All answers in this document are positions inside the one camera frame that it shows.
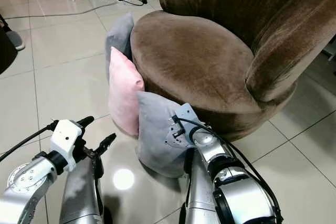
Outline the pink square pillow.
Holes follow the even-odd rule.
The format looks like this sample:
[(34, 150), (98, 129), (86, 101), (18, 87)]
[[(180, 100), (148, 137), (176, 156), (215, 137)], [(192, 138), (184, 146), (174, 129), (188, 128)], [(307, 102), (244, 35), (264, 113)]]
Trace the pink square pillow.
[(110, 116), (117, 127), (128, 135), (139, 135), (139, 99), (144, 91), (142, 76), (125, 54), (110, 47), (109, 101)]

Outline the grey square pillow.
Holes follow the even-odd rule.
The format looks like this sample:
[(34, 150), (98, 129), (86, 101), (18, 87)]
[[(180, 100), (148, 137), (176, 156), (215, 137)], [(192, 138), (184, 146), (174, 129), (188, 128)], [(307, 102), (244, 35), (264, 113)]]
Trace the grey square pillow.
[(180, 130), (171, 118), (181, 106), (158, 94), (137, 91), (139, 102), (139, 161), (152, 171), (168, 178), (185, 174), (186, 152), (194, 145), (182, 135), (177, 140), (172, 132)]
[(132, 13), (127, 12), (122, 17), (118, 18), (108, 33), (105, 39), (105, 70), (107, 80), (110, 79), (110, 61), (111, 61), (111, 48), (115, 48), (123, 53), (128, 60), (132, 61), (131, 49), (131, 32), (134, 27), (134, 19)]

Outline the brown velvet round sofa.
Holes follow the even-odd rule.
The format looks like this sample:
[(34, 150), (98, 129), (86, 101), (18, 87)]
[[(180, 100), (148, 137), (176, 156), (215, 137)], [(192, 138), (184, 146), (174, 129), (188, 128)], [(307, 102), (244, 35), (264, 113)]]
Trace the brown velvet round sofa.
[(336, 36), (336, 0), (159, 3), (130, 36), (145, 90), (191, 104), (229, 142), (279, 113)]

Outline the silver left robot leg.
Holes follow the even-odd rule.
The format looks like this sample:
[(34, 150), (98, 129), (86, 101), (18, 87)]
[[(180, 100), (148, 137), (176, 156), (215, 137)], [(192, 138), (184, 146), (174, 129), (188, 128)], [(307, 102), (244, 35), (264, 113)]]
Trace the silver left robot leg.
[(67, 174), (59, 224), (103, 224), (103, 213), (90, 158), (80, 161)]

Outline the silver robot leg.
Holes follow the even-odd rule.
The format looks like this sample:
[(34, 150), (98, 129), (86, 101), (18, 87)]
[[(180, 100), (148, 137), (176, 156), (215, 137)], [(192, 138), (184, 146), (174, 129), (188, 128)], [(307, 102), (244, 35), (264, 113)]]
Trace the silver robot leg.
[(80, 161), (67, 174), (59, 224), (103, 224), (103, 213), (90, 158)]
[(195, 148), (187, 150), (184, 168), (189, 171), (189, 188), (180, 210), (179, 224), (221, 224), (212, 195), (211, 177)]

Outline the silver right robot leg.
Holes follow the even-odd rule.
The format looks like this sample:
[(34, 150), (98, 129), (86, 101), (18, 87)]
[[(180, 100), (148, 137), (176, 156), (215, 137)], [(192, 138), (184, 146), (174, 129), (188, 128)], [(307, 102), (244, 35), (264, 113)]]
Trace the silver right robot leg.
[(180, 210), (179, 224), (221, 224), (212, 195), (211, 177), (195, 148), (187, 150), (184, 168), (189, 171), (189, 188)]

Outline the dark round furniture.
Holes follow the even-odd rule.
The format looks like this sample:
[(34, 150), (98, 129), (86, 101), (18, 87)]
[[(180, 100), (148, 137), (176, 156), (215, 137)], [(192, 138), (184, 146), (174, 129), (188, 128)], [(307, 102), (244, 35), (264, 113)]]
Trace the dark round furniture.
[(0, 74), (2, 74), (14, 63), (18, 51), (6, 32), (2, 31), (0, 38)]

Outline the grey stand foot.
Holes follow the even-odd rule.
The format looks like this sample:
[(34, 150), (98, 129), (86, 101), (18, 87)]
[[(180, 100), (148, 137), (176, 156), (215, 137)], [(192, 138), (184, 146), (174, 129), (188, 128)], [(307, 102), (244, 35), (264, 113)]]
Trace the grey stand foot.
[(26, 48), (26, 45), (18, 32), (15, 30), (9, 30), (5, 32), (5, 34), (16, 51), (21, 51)]

